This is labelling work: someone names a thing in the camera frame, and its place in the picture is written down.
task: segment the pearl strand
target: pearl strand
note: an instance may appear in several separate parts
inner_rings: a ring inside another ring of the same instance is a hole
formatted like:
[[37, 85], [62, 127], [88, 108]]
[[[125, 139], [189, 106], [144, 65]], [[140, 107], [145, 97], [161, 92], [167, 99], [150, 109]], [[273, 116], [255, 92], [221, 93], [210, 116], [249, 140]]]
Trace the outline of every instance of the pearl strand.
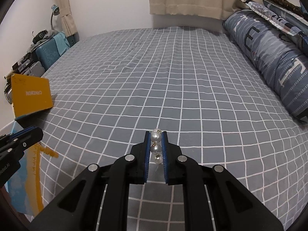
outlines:
[[154, 155], [154, 162], [156, 164], [163, 163], [163, 155], [161, 148], [161, 133], [162, 131], [159, 128], [156, 128], [151, 133], [151, 141], [153, 142], [151, 145], [151, 153]]

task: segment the bed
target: bed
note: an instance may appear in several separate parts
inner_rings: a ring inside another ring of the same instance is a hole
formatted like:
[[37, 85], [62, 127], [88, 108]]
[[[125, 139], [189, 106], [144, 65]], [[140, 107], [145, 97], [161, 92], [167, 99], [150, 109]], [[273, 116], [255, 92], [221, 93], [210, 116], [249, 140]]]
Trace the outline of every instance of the bed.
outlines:
[[[146, 130], [199, 164], [221, 164], [287, 229], [307, 195], [307, 124], [294, 119], [250, 60], [223, 33], [132, 29], [78, 42], [45, 74], [54, 107], [29, 124], [44, 131], [41, 190], [47, 205], [86, 166], [113, 163]], [[181, 186], [131, 185], [127, 230], [184, 230]]]

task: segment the teal towel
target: teal towel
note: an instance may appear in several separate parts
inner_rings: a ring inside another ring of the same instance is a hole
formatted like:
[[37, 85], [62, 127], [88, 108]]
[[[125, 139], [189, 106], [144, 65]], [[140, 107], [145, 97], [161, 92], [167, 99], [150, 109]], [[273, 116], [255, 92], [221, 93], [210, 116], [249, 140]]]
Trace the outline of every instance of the teal towel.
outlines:
[[56, 34], [54, 36], [54, 39], [56, 41], [57, 49], [60, 56], [63, 55], [67, 50], [69, 50], [70, 44], [68, 43], [63, 32]]

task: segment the grid pattern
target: grid pattern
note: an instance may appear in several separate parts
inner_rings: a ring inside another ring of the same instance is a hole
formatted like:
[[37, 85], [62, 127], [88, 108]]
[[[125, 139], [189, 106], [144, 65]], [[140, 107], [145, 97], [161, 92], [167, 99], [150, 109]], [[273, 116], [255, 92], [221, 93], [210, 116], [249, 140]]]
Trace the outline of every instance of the grid pattern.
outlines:
[[[33, 124], [49, 203], [87, 165], [113, 163], [156, 127], [199, 164], [221, 164], [283, 223], [307, 197], [307, 126], [295, 122], [224, 34], [189, 27], [134, 29], [77, 43], [47, 72], [54, 107]], [[184, 230], [181, 186], [131, 185], [127, 230]]]

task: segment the gray checkered bed sheet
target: gray checkered bed sheet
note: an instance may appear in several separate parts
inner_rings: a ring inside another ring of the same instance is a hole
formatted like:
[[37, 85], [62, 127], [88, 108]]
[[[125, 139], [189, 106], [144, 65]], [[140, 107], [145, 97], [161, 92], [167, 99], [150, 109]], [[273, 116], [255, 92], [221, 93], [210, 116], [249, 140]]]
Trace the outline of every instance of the gray checkered bed sheet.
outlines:
[[[33, 119], [44, 130], [44, 205], [87, 165], [113, 163], [144, 139], [169, 141], [199, 164], [221, 164], [283, 223], [307, 196], [307, 126], [226, 35], [199, 28], [123, 30], [78, 42], [47, 72], [54, 107]], [[127, 230], [184, 230], [181, 186], [164, 184], [152, 158], [149, 182], [131, 185]]]

